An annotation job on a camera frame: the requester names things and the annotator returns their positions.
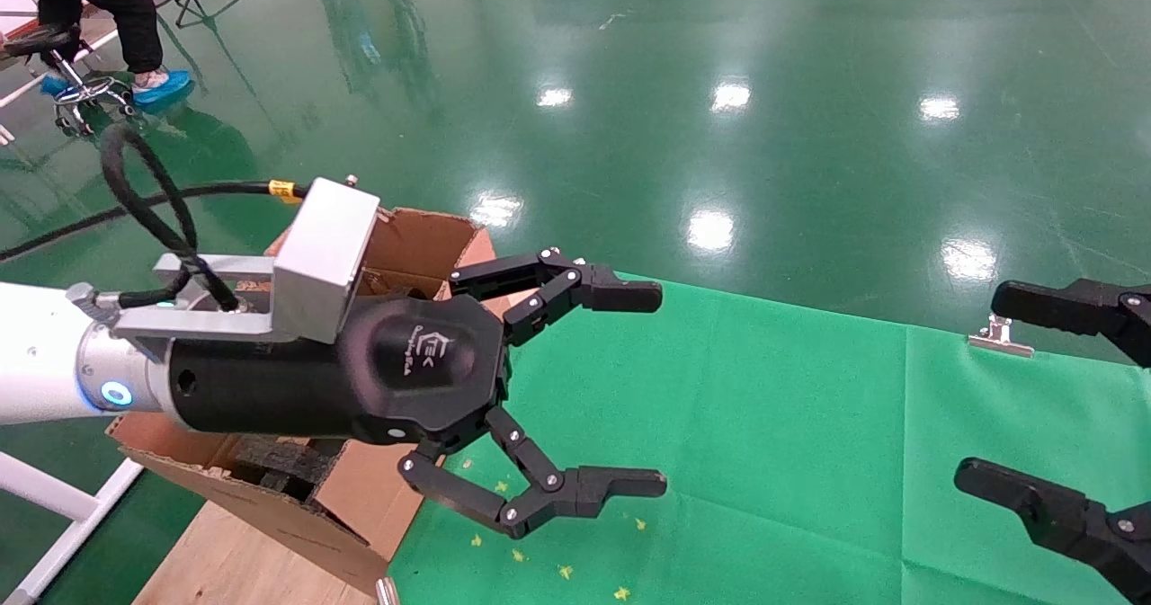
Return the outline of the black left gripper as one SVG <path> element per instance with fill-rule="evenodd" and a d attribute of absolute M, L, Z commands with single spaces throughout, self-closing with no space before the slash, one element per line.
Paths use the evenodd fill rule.
<path fill-rule="evenodd" d="M 449 300 L 359 298 L 334 343 L 177 340 L 168 363 L 175 418 L 197 432 L 424 441 L 398 464 L 407 487 L 510 539 L 555 518 L 595 519 L 612 497 L 665 493 L 661 470 L 559 470 L 506 409 L 493 408 L 506 396 L 504 343 L 523 346 L 576 307 L 656 313 L 661 284 L 622 279 L 558 248 L 463 266 L 448 284 Z M 503 322 L 481 305 L 521 293 Z M 529 482 L 513 499 L 437 464 L 430 441 L 466 445 L 482 420 Z"/>

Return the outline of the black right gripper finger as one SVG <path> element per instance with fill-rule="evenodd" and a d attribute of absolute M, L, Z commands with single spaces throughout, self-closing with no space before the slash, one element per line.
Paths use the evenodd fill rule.
<path fill-rule="evenodd" d="M 1150 367 L 1150 286 L 1123 288 L 1076 279 L 1064 289 L 1016 279 L 994 289 L 991 311 L 1026 324 L 1097 336 L 1113 343 L 1139 368 Z"/>
<path fill-rule="evenodd" d="M 1070 487 L 982 458 L 965 458 L 954 484 L 1015 513 L 1036 547 L 1089 565 L 1130 604 L 1150 602 L 1149 501 L 1110 511 Z"/>

